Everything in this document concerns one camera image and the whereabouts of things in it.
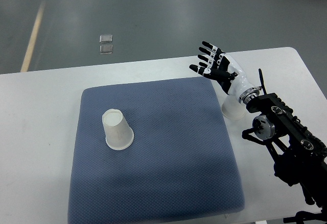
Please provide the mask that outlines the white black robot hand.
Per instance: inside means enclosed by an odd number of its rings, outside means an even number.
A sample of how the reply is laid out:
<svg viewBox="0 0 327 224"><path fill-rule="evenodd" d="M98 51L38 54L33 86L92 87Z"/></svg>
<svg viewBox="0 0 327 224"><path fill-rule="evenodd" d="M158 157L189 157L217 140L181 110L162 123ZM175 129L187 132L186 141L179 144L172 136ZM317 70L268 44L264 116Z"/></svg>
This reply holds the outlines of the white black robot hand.
<svg viewBox="0 0 327 224"><path fill-rule="evenodd" d="M206 41L202 41L199 50L202 52L198 55L201 61L190 65L192 71L217 81L222 90L234 96L240 104L247 104L259 96L260 89L249 82L246 72L230 54Z"/></svg>

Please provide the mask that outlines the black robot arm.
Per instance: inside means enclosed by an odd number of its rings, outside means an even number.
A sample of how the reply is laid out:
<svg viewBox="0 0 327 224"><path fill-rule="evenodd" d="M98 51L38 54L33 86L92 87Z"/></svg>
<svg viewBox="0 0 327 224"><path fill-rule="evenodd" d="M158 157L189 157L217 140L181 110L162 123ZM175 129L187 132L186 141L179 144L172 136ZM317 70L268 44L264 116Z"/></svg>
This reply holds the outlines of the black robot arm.
<svg viewBox="0 0 327 224"><path fill-rule="evenodd" d="M308 205L326 217L326 146L303 126L275 93L244 98L250 113L258 112L242 138L263 145L274 161L274 174L289 186L299 184Z"/></svg>

